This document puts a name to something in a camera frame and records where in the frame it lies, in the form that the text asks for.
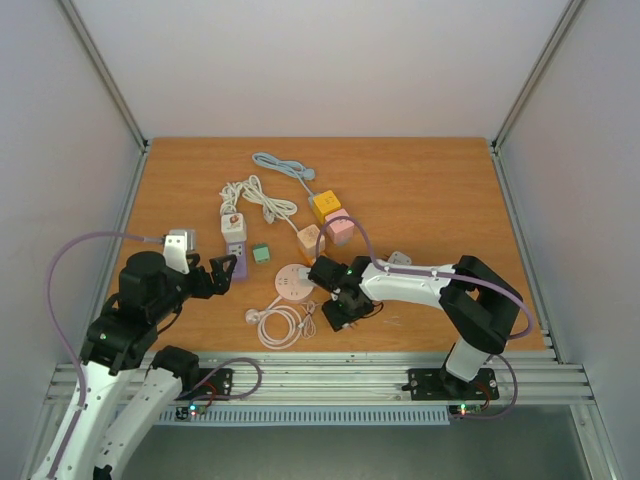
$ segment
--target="blue cord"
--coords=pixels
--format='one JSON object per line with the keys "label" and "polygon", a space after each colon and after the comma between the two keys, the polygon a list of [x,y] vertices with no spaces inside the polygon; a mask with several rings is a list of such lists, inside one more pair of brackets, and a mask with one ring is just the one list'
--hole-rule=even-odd
{"label": "blue cord", "polygon": [[316,178],[316,172],[313,168],[307,168],[300,162],[295,160],[280,160],[273,155],[265,152],[258,152],[252,155],[253,162],[264,168],[275,170],[276,172],[284,173],[289,177],[297,178],[305,188],[309,195],[312,197],[315,195],[311,189],[307,186],[307,180],[313,180]]}

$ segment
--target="white wall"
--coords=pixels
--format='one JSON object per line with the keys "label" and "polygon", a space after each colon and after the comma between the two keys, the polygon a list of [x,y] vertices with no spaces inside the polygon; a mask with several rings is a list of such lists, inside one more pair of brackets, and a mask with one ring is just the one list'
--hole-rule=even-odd
{"label": "white wall", "polygon": [[[10,0],[0,15],[0,478],[23,466],[56,361],[43,278],[68,239],[111,229],[137,148],[56,2]],[[105,244],[60,266],[54,303],[75,344]]]}
{"label": "white wall", "polygon": [[567,0],[76,3],[148,137],[493,137]]}
{"label": "white wall", "polygon": [[640,3],[587,2],[505,148],[534,263],[640,478]]}

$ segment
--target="table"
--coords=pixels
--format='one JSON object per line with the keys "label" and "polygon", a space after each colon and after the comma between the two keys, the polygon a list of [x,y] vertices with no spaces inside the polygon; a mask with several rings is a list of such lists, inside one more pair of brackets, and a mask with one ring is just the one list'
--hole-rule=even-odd
{"label": "table", "polygon": [[[455,263],[475,255],[513,285],[532,305],[511,225],[489,156],[479,138],[158,138],[149,159],[129,221],[128,231],[161,236],[172,228],[195,228],[197,252],[203,260],[223,255],[218,195],[229,181],[257,174],[265,193],[298,205],[292,220],[298,228],[314,223],[307,194],[297,180],[253,164],[264,151],[296,159],[314,168],[316,192],[332,189],[371,237],[378,256],[400,250],[414,265]],[[256,327],[245,322],[249,308],[264,309],[276,297],[276,272],[302,263],[295,232],[284,221],[268,225],[261,207],[238,203],[248,223],[248,247],[267,243],[271,261],[257,265],[249,258],[249,278],[234,283],[225,296],[185,303],[178,322],[158,339],[154,349],[171,344],[192,351],[266,351]],[[343,263],[366,254],[356,234],[346,246],[327,242],[327,254]],[[131,254],[154,248],[123,243],[112,283]],[[316,289],[313,298],[328,294]],[[317,334],[300,339],[287,351],[448,351],[458,334],[440,310],[387,302],[377,316],[335,333],[320,309],[314,315]],[[285,322],[269,319],[269,332],[282,335]],[[521,313],[514,327],[526,326]],[[544,349],[538,325],[511,350]]]}

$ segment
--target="gray floor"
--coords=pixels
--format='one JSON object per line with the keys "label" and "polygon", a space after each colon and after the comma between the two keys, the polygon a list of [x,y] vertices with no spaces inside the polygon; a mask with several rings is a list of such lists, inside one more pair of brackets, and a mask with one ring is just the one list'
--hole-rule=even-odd
{"label": "gray floor", "polygon": [[567,408],[449,427],[154,427],[125,480],[590,478]]}

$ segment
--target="purple power strip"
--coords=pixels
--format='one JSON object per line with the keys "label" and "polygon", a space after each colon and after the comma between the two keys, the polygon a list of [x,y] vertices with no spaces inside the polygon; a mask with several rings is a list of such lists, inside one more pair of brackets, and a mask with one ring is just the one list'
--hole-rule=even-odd
{"label": "purple power strip", "polygon": [[227,243],[227,255],[235,255],[238,257],[238,263],[233,269],[231,281],[246,280],[249,276],[249,268],[247,266],[247,242]]}

